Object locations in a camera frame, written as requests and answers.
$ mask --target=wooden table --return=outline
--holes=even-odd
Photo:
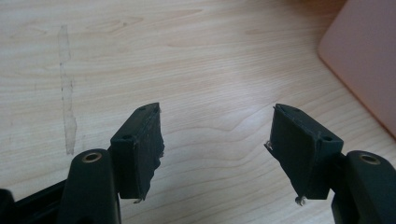
[[[160,102],[165,156],[123,223],[333,223],[264,149],[275,103],[396,165],[394,139],[322,63],[344,1],[2,1],[0,187],[18,200]]]

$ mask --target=screw hole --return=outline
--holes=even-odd
[[[361,154],[360,158],[362,161],[365,161],[369,164],[372,165],[379,165],[381,164],[381,161],[379,161],[376,157],[370,156],[370,155],[366,155],[366,154]]]
[[[332,138],[329,136],[323,136],[322,138],[323,138],[323,140],[328,141],[328,142],[332,141]]]
[[[89,162],[94,162],[94,161],[99,161],[102,158],[102,154],[99,152],[93,152],[85,155],[82,158],[83,162],[89,163]]]

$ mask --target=metal screw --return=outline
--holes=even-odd
[[[272,150],[272,143],[270,142],[270,140],[268,140],[264,146],[268,149],[268,150]]]
[[[304,206],[304,204],[305,204],[305,199],[306,199],[305,196],[302,196],[302,197],[299,196],[299,197],[296,198],[295,202],[296,202],[298,205],[300,205],[300,206]]]

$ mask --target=mounting hole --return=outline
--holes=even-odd
[[[130,135],[130,134],[126,134],[126,135],[124,135],[123,137],[122,137],[122,139],[130,139],[130,138],[132,138],[132,136]]]
[[[85,155],[82,158],[82,161],[89,163],[89,162],[99,161],[101,158],[102,158],[102,153],[92,152],[92,153]]]
[[[328,141],[328,142],[332,141],[332,138],[329,136],[323,136],[322,138],[323,138],[323,140]]]
[[[367,155],[367,154],[361,154],[360,155],[360,158],[361,158],[361,160],[362,161],[365,161],[365,162],[367,162],[367,163],[369,163],[369,164],[372,164],[372,165],[379,165],[379,164],[381,164],[381,161],[379,161],[376,157],[374,157],[374,156],[370,156],[370,155]]]

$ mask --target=black plastic part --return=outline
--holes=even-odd
[[[332,199],[332,215],[336,224],[358,223],[359,213],[355,201],[347,184],[344,167],[346,156],[340,155],[336,163],[332,164],[328,183],[335,195]]]
[[[122,199],[146,199],[164,149],[160,112],[158,103],[139,107],[111,138],[108,151]]]
[[[106,150],[88,150],[72,160],[57,223],[120,223],[112,161]]]
[[[18,213],[11,191],[0,189],[0,223],[17,223]]]
[[[346,155],[346,180],[360,223],[396,223],[396,171],[384,158],[365,151]]]
[[[327,199],[327,175],[341,140],[300,109],[276,105],[268,151],[280,162],[300,197]]]
[[[64,192],[65,180],[16,202],[19,220],[24,224],[55,223]]]

